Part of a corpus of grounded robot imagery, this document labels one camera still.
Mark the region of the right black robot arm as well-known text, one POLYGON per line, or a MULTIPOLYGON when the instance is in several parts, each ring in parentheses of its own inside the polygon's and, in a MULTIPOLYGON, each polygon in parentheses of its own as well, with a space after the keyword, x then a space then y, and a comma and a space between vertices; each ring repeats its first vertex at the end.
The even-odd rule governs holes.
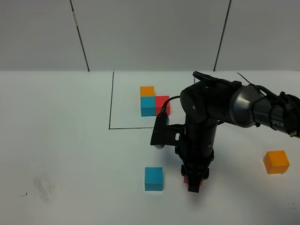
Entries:
POLYGON ((181 172, 188 190, 197 193, 209 176, 214 159, 213 143, 217 126, 229 123, 242 128, 267 126, 300 136, 300 100, 290 94, 272 93, 261 85, 243 85, 195 71, 197 83, 185 88, 180 103, 186 114, 178 152, 181 172))

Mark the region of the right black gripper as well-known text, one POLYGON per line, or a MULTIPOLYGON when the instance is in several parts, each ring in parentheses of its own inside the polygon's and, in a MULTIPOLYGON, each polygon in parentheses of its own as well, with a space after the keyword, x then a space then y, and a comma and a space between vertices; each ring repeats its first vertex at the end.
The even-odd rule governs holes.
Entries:
POLYGON ((186 122, 181 138, 176 150, 183 162, 181 174, 187 178, 188 191, 198 193, 201 181, 209 177, 209 166, 214 159, 215 122, 186 122))

